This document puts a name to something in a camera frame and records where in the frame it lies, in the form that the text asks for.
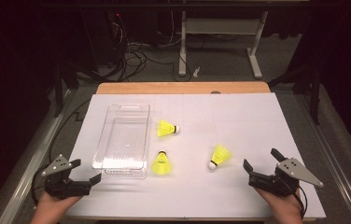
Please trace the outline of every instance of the white tabletop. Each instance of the white tabletop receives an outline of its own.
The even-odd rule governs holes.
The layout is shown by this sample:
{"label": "white tabletop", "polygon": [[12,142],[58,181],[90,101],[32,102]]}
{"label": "white tabletop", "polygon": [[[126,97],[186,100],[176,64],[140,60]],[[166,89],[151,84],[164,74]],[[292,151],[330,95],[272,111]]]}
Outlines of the white tabletop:
{"label": "white tabletop", "polygon": [[[70,217],[98,219],[241,219],[272,217],[267,203],[248,186],[243,168],[247,159],[254,171],[272,175],[277,148],[285,157],[302,161],[280,105],[273,93],[242,94],[96,94],[70,161],[81,159],[70,177],[88,180],[110,105],[150,105],[147,177],[104,178],[91,195],[71,207]],[[159,119],[180,127],[180,133],[158,137]],[[207,163],[216,144],[225,146],[232,158],[211,171]],[[164,150],[173,166],[169,175],[158,176],[150,165]],[[325,217],[313,186],[301,182],[309,207],[306,218]]]}

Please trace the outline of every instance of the yellow shuttlecock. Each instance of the yellow shuttlecock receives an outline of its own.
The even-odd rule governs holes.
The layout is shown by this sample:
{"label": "yellow shuttlecock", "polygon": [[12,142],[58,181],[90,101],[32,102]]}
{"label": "yellow shuttlecock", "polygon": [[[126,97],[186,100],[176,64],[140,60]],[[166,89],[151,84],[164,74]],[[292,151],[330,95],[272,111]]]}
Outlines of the yellow shuttlecock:
{"label": "yellow shuttlecock", "polygon": [[170,133],[179,133],[179,127],[175,126],[165,120],[159,120],[158,124],[158,137],[164,136]]}
{"label": "yellow shuttlecock", "polygon": [[232,154],[227,148],[220,144],[217,144],[216,148],[214,149],[213,158],[208,163],[208,168],[210,170],[216,169],[218,165],[230,159],[231,156]]}
{"label": "yellow shuttlecock", "polygon": [[167,159],[166,153],[160,151],[155,161],[152,163],[151,169],[157,175],[167,175],[172,171],[172,165]]}

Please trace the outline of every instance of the dark background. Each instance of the dark background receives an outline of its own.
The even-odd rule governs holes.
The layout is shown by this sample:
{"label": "dark background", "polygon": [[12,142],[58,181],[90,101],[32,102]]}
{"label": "dark background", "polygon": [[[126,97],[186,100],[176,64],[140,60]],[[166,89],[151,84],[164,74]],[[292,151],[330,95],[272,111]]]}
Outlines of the dark background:
{"label": "dark background", "polygon": [[[158,41],[157,30],[171,32],[169,18],[162,12],[121,13],[126,26],[152,45]],[[204,12],[190,13],[207,16]],[[110,30],[93,34],[83,28],[84,20],[99,20],[96,31],[102,31],[105,22],[97,17],[106,16],[48,12],[35,1],[0,1],[0,188],[48,112],[47,94],[57,63],[67,60],[94,70],[103,52],[89,41],[111,46],[111,41],[103,38]],[[176,27],[179,18],[175,13]],[[351,133],[351,7],[342,13],[330,8],[319,13],[274,10],[269,13],[263,36],[271,34],[282,38],[303,34],[289,70],[311,58],[323,59],[322,83]],[[103,50],[108,55],[113,53]]]}

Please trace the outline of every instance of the transparent plastic container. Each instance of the transparent plastic container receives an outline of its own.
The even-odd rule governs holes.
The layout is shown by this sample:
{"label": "transparent plastic container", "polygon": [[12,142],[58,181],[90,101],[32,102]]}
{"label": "transparent plastic container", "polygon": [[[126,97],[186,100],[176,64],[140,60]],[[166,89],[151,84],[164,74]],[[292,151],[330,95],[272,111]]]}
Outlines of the transparent plastic container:
{"label": "transparent plastic container", "polygon": [[92,166],[103,177],[147,175],[149,105],[111,105]]}

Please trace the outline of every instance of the white shuttlecock tip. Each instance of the white shuttlecock tip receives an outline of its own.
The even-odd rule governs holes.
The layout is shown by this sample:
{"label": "white shuttlecock tip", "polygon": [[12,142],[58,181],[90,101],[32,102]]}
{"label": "white shuttlecock tip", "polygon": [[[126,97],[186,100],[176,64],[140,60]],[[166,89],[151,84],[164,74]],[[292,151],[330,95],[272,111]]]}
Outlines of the white shuttlecock tip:
{"label": "white shuttlecock tip", "polygon": [[208,169],[215,170],[216,168],[217,168],[217,165],[213,161],[210,161],[208,163]]}

